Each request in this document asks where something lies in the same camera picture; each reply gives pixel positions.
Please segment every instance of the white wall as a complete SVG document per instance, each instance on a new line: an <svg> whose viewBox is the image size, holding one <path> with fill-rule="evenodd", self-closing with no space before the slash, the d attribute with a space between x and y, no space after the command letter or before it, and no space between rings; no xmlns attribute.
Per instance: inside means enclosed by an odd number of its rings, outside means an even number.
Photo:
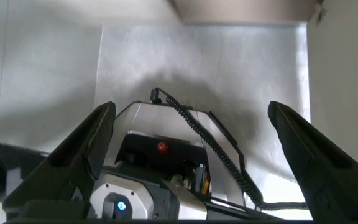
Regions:
<svg viewBox="0 0 358 224"><path fill-rule="evenodd" d="M105 25L179 24L167 0L48 0L48 7L64 11L70 19Z"/></svg>
<svg viewBox="0 0 358 224"><path fill-rule="evenodd" d="M358 161L358 0L325 0L308 24L311 122Z"/></svg>

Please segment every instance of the gray floor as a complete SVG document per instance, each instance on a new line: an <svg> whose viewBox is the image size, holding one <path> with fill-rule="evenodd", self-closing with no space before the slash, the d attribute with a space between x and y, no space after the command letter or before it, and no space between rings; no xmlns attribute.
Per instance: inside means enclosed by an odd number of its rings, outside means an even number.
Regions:
<svg viewBox="0 0 358 224"><path fill-rule="evenodd" d="M266 201L302 200L267 106L310 118L306 52L304 27L102 29L42 1L0 0L0 142L52 151L96 105L120 110L160 86L218 115Z"/></svg>

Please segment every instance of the silver metal panel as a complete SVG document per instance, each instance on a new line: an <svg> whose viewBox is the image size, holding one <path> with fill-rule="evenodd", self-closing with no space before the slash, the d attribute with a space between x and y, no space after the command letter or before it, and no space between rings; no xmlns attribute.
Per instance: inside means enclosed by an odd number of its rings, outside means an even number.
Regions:
<svg viewBox="0 0 358 224"><path fill-rule="evenodd" d="M239 166L239 156L233 146L224 137L215 123L203 112L190 111L191 114L216 138L233 163ZM231 177L222 161L213 150L202 141L183 117L172 107L134 103L116 118L114 134L104 160L105 166L114 166L119 148L129 132L156 134L202 144L207 151L211 174L211 193L214 197L243 205L243 195L236 181Z"/></svg>
<svg viewBox="0 0 358 224"><path fill-rule="evenodd" d="M197 112L198 121L204 126L217 140L219 145L224 149L226 154L231 158L234 165L240 169L239 155L230 142L226 139L223 133L215 125L215 123L209 118L209 116L203 112ZM211 173L211 185L210 191L213 197L227 200L238 205L244 204L242 190L238 187L235 180L231 176L230 172L226 169L222 161L216 155L216 153L210 148L210 146L203 141L203 145L208 155L209 172Z"/></svg>
<svg viewBox="0 0 358 224"><path fill-rule="evenodd" d="M188 189L171 182L164 184L175 194L179 201L179 220L206 220L207 210L204 203L196 198Z"/></svg>
<svg viewBox="0 0 358 224"><path fill-rule="evenodd" d="M308 84L304 26L104 27L94 103L113 100L120 111L162 87L216 114L267 202L304 201L267 107L280 101L309 119ZM308 211L269 213L310 218Z"/></svg>
<svg viewBox="0 0 358 224"><path fill-rule="evenodd" d="M128 198L132 206L132 219L148 219L152 217L154 209L153 198L143 184L115 175L103 174L95 186L97 187L91 195L91 204L97 218L102 217L104 199L113 192Z"/></svg>

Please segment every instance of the black coiled cable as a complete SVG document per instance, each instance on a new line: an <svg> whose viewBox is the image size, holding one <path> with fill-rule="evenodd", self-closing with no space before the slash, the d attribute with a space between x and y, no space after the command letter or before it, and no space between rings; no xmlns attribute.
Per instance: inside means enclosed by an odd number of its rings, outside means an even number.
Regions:
<svg viewBox="0 0 358 224"><path fill-rule="evenodd" d="M247 172L240 173L239 169L234 165L233 161L224 152L222 147L215 140L213 135L209 133L191 114L188 110L184 109L174 97L166 93L160 88L156 88L167 96L167 103L174 107L174 109L186 120L187 124L211 147L211 149L218 155L219 159L226 166L230 174L236 180L238 186L245 192L255 204L256 207L262 210L281 210L281 209L302 209L307 210L308 207L304 202L277 202L266 203L260 190L255 185L254 181Z"/></svg>

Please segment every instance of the wire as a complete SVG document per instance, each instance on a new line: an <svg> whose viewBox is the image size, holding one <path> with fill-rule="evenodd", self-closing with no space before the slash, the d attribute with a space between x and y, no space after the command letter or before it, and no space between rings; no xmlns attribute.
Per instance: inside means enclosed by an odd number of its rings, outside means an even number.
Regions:
<svg viewBox="0 0 358 224"><path fill-rule="evenodd" d="M259 207L262 210L281 210L281 209L302 209L307 210L308 207L305 202L277 202L277 203L267 203L264 202L264 198L258 187L255 185L254 181L251 179L247 172L241 174L240 170L234 165L230 157L224 152L222 147L215 140L213 135L209 133L207 129L204 128L184 107L179 104L179 102L174 99L167 92L163 91L160 88L156 88L157 91L161 91L165 96L167 96L167 103L172 106L187 122L187 124L211 147L211 149L218 155L219 159L228 169L234 180L237 182L237 185L240 189L245 192L256 207Z"/></svg>

